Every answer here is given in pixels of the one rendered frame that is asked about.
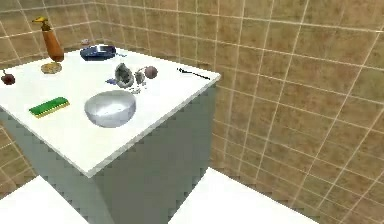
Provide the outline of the thin black utensil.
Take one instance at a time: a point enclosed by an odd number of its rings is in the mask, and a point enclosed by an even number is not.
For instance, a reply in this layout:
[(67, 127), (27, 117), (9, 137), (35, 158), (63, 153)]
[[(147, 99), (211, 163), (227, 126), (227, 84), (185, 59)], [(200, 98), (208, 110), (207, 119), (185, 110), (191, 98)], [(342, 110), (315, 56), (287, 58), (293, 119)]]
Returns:
[(177, 71), (179, 71), (180, 73), (183, 73), (183, 74), (192, 74), (192, 75), (195, 75), (197, 77), (200, 77), (200, 78), (203, 78), (203, 79), (206, 79), (206, 80), (210, 80), (209, 77), (207, 76), (204, 76), (204, 75), (200, 75), (200, 74), (197, 74), (197, 73), (194, 73), (194, 72), (191, 72), (191, 71), (186, 71), (182, 68), (177, 68)]

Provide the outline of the brown round fruit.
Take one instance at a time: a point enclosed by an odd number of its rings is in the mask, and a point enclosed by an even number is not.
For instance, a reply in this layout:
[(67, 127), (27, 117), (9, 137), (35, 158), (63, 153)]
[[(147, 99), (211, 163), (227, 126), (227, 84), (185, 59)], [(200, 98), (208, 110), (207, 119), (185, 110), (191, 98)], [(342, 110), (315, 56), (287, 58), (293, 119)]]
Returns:
[(147, 66), (144, 70), (144, 74), (148, 79), (153, 79), (157, 76), (158, 70), (154, 66)]

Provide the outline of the grey crumpled object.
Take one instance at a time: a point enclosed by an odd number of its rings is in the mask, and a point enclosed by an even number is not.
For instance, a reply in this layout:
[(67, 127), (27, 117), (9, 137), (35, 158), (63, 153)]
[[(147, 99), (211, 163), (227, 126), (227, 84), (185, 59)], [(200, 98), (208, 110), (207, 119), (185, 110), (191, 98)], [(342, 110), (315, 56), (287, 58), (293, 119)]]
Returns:
[(128, 88), (133, 85), (134, 76), (124, 63), (120, 63), (115, 69), (115, 80), (120, 88)]

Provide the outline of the white glass bowl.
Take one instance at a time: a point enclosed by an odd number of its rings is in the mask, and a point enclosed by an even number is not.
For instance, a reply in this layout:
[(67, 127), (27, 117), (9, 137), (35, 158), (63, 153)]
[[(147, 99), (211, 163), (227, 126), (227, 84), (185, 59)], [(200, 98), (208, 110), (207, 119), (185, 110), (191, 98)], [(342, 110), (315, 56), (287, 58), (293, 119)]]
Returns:
[(117, 128), (134, 116), (136, 98), (132, 93), (123, 90), (101, 92), (86, 101), (84, 112), (96, 126)]

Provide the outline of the white topped grey counter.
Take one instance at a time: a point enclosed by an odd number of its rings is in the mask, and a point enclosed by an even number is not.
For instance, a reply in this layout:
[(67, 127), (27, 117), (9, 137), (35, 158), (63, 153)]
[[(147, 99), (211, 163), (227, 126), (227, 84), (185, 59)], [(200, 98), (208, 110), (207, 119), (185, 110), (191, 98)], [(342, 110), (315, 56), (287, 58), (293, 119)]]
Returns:
[[(96, 126), (84, 105), (114, 90), (109, 81), (120, 63), (158, 74), (138, 88), (126, 124)], [(69, 52), (54, 75), (42, 64), (11, 67), (15, 83), (0, 82), (0, 121), (36, 172), (89, 224), (167, 224), (208, 168), (219, 74), (124, 49), (104, 61)], [(41, 118), (29, 112), (57, 97), (69, 105)]]

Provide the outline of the dark blue pan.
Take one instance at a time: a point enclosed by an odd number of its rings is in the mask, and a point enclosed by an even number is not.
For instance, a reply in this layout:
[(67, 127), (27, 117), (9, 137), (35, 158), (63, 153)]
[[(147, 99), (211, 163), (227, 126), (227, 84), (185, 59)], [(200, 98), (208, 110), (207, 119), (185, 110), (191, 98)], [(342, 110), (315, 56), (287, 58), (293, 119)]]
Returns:
[(116, 48), (111, 45), (95, 45), (80, 51), (80, 56), (85, 61), (104, 61), (113, 58), (115, 54)]

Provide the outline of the green sponge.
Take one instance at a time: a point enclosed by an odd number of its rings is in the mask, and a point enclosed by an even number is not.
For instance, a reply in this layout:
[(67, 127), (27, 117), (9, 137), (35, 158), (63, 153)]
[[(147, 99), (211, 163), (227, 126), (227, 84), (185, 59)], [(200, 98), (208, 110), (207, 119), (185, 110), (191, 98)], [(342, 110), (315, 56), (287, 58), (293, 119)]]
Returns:
[(68, 105), (69, 101), (66, 98), (57, 97), (30, 108), (29, 112), (36, 118), (41, 118)]

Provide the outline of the tan round disc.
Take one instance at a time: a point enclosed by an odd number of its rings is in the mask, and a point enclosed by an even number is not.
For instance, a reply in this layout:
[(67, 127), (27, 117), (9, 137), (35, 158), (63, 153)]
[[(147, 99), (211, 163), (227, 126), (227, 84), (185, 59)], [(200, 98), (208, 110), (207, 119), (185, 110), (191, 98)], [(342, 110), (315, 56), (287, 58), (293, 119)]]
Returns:
[(44, 74), (56, 74), (62, 70), (62, 66), (58, 62), (50, 62), (41, 66), (41, 71)]

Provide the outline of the orange spray bottle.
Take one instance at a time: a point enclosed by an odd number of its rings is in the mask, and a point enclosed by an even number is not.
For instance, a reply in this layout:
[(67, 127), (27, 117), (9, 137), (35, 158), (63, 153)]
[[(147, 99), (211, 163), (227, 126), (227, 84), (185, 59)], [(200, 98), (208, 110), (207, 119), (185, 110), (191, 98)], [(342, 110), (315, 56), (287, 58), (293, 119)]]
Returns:
[(33, 19), (32, 22), (41, 24), (41, 31), (48, 56), (55, 62), (62, 62), (64, 60), (64, 51), (61, 48), (53, 29), (48, 24), (48, 19), (39, 16)]

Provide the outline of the dark red apple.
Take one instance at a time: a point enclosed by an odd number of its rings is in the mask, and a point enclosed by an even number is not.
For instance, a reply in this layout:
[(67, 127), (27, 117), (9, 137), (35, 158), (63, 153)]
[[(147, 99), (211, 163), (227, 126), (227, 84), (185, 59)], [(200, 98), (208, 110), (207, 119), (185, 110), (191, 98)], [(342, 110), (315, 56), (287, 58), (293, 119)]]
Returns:
[(5, 85), (13, 85), (15, 83), (15, 77), (7, 73), (5, 70), (3, 70), (3, 75), (0, 77), (0, 80), (5, 84)]

